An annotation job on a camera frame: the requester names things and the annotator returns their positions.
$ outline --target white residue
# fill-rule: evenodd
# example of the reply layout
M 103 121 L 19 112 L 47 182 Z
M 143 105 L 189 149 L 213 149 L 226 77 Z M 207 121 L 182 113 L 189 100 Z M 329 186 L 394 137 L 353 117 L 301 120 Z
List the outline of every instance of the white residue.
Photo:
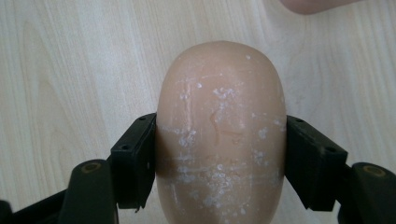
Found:
M 194 200 L 198 200 L 199 199 L 199 192 L 198 190 L 193 190 L 192 192 L 190 192 L 190 197 L 192 197 Z
M 178 143 L 186 148 L 191 147 L 194 143 L 196 133 L 197 132 L 195 130 L 183 133 L 183 135 L 178 139 Z
M 262 151 L 259 151 L 259 150 L 253 151 L 253 160 L 258 165 L 262 165 L 262 162 L 264 161 L 264 156 L 265 156 L 265 153 Z
M 274 119 L 274 124 L 280 126 L 282 123 L 280 122 L 279 119 Z
M 215 93 L 220 98 L 220 100 L 226 99 L 229 95 L 231 95 L 233 98 L 235 97 L 235 90 L 233 89 L 214 89 L 213 93 Z
M 268 133 L 268 128 L 266 128 L 266 127 L 259 130 L 260 139 L 265 139 L 267 137 L 267 133 Z

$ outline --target brown egg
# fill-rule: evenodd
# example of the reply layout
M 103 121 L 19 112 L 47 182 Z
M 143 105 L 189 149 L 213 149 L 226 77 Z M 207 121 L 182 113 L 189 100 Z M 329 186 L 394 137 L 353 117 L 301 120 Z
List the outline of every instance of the brown egg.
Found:
M 280 0 L 280 2 L 291 11 L 305 15 L 359 1 L 361 0 Z
M 262 53 L 220 41 L 173 62 L 156 132 L 157 184 L 169 223 L 269 223 L 285 146 L 282 86 Z

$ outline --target light wood surface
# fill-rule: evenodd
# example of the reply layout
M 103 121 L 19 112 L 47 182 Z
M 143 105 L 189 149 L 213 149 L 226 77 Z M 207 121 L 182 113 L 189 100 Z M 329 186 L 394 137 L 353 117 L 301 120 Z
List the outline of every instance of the light wood surface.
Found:
M 134 119 L 156 111 L 167 68 L 195 44 L 259 49 L 282 80 L 288 114 L 396 172 L 396 1 L 311 16 L 278 0 L 0 0 L 0 198 L 17 211 L 104 159 Z M 305 211 L 286 181 L 273 223 L 336 223 Z M 166 223 L 154 186 L 120 223 Z

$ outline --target white speck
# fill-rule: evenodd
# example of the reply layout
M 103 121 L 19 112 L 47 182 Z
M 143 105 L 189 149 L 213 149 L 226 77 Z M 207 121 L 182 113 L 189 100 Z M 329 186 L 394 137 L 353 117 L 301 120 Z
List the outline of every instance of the white speck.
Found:
M 259 130 L 260 139 L 265 139 L 267 137 L 267 133 L 268 133 L 267 128 L 263 128 L 263 129 Z
M 185 100 L 187 98 L 189 98 L 188 94 L 180 94 L 180 100 Z

